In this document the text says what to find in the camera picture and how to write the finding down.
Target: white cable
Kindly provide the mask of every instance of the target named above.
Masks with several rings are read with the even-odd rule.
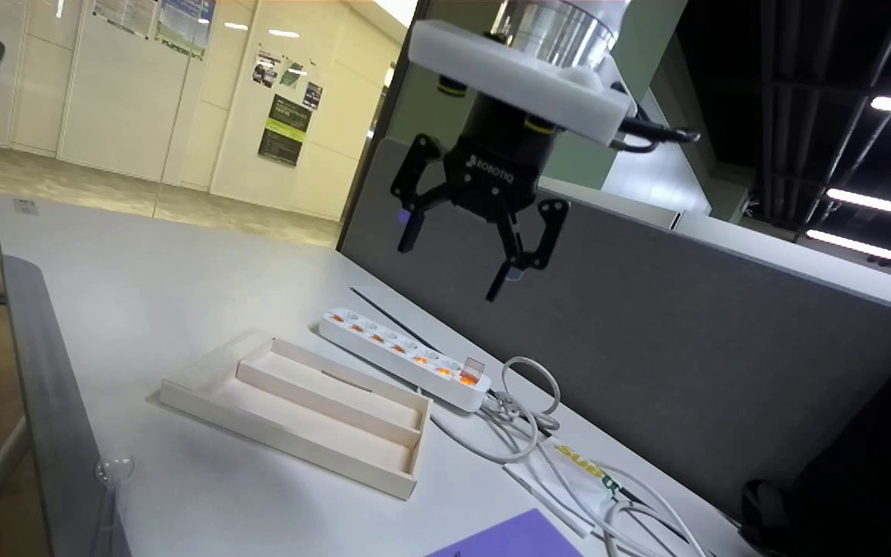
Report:
[[[509,390],[507,390],[507,370],[509,370],[515,364],[525,364],[525,368],[537,370],[537,373],[551,383],[551,406],[549,406],[549,409],[528,412],[524,401],[518,401],[518,398],[509,395]],[[432,424],[436,424],[449,439],[454,439],[459,446],[465,446],[466,452],[473,452],[473,454],[479,454],[479,458],[485,458],[485,460],[495,460],[495,464],[515,464],[515,460],[525,460],[525,458],[537,448],[537,443],[540,443],[537,422],[540,422],[543,428],[558,428],[558,422],[555,422],[551,415],[560,409],[560,395],[564,395],[560,381],[558,381],[540,362],[525,360],[525,357],[515,357],[515,360],[507,360],[507,362],[500,364],[497,406],[495,406],[495,409],[491,409],[491,406],[484,406],[484,409],[477,412],[495,432],[497,432],[497,428],[507,429],[507,439],[505,439],[507,454],[495,454],[495,452],[485,452],[485,448],[466,443],[465,436],[459,436],[454,429],[449,429],[436,415],[432,415]],[[528,422],[528,432],[525,432],[528,439],[525,439],[525,446],[518,446],[515,436],[509,436],[509,429],[520,429],[520,428],[518,428],[518,418],[525,418],[525,422]]]
[[[645,519],[637,519],[633,504],[624,507],[624,517],[627,517],[630,522],[637,522],[651,537],[655,537],[655,546],[666,547],[669,557],[675,557],[675,550],[671,550]]]
[[[558,501],[558,504],[560,504],[567,513],[573,513],[575,519],[591,522],[591,517],[586,517],[586,513],[575,511],[569,501],[564,501],[564,498],[537,477],[532,458],[525,460],[525,470],[528,470],[528,477],[537,482],[537,488],[540,488],[551,501]]]
[[[558,472],[558,480],[564,482],[564,488],[569,491],[569,498],[575,501],[580,511],[586,511],[591,517],[591,522],[601,528],[605,557],[615,557],[615,535],[608,533],[608,525],[575,494],[575,488],[569,485],[569,480],[564,477],[564,470],[551,460],[551,454],[543,452],[543,446],[537,446],[537,454],[549,460],[549,468]]]
[[[648,485],[645,480],[637,480],[633,472],[621,470],[621,468],[608,468],[603,460],[596,460],[596,468],[605,468],[613,477],[624,477],[627,482],[637,482],[645,491],[651,491],[662,507],[666,513],[681,525],[681,533],[688,535],[688,546],[695,550],[695,557],[704,557],[703,546],[695,542],[692,528],[688,525],[688,519],[652,488]]]

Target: floor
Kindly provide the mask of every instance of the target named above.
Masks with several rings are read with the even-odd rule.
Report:
[[[0,198],[48,198],[103,209],[139,214],[171,223],[196,223],[268,236],[297,246],[333,246],[337,223],[264,209],[241,201],[213,198],[205,192],[126,180],[86,168],[71,168],[48,158],[0,149]],[[0,443],[21,415],[8,314],[0,307]],[[42,513],[36,494],[35,460],[25,458],[0,494],[0,557],[46,557]]]
[[[278,214],[207,192],[143,183],[118,174],[86,169],[36,156],[0,149],[0,198],[48,198],[152,219],[235,229],[299,246],[333,246],[341,226],[327,219]]]

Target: poster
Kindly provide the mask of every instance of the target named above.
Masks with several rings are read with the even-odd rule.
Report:
[[[320,105],[321,105],[321,88],[320,88],[316,79],[310,79],[310,88],[302,89],[302,105],[307,105],[310,110],[320,110]]]
[[[149,37],[156,0],[96,0],[96,15],[107,19],[114,28]]]
[[[314,110],[287,103],[285,96],[271,96],[271,108],[265,115],[261,158],[297,168],[302,137],[314,124]]]
[[[292,63],[281,73],[281,88],[297,88],[297,79],[302,77],[302,65],[299,63]]]
[[[217,0],[161,0],[159,41],[171,51],[205,58]]]
[[[256,52],[253,84],[264,84],[265,89],[271,89],[276,79],[278,79],[278,58],[268,52]]]

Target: blue object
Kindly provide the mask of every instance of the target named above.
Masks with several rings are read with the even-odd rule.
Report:
[[[400,226],[406,226],[406,223],[413,219],[413,209],[395,209],[392,219],[395,219]]]
[[[525,511],[429,557],[580,557],[580,550],[537,511]]]

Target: white table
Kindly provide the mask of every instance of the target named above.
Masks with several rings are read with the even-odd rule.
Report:
[[[330,307],[378,315],[349,288],[442,354],[497,368],[489,354],[337,250],[3,198],[0,254],[57,553],[100,547],[91,533],[103,501],[92,482],[96,454],[132,458],[118,507],[137,557],[415,557],[540,507],[497,464],[473,458],[440,429],[429,429],[417,491],[395,501],[149,398],[164,373],[250,329],[359,364],[310,332]],[[525,398],[543,398],[520,378],[515,386]],[[436,415],[489,439],[479,424]],[[671,498],[704,550],[755,553],[700,494],[575,412],[560,409],[558,418],[560,436],[580,452],[620,464]],[[582,553],[603,553],[601,542],[573,535],[558,517],[551,522]]]

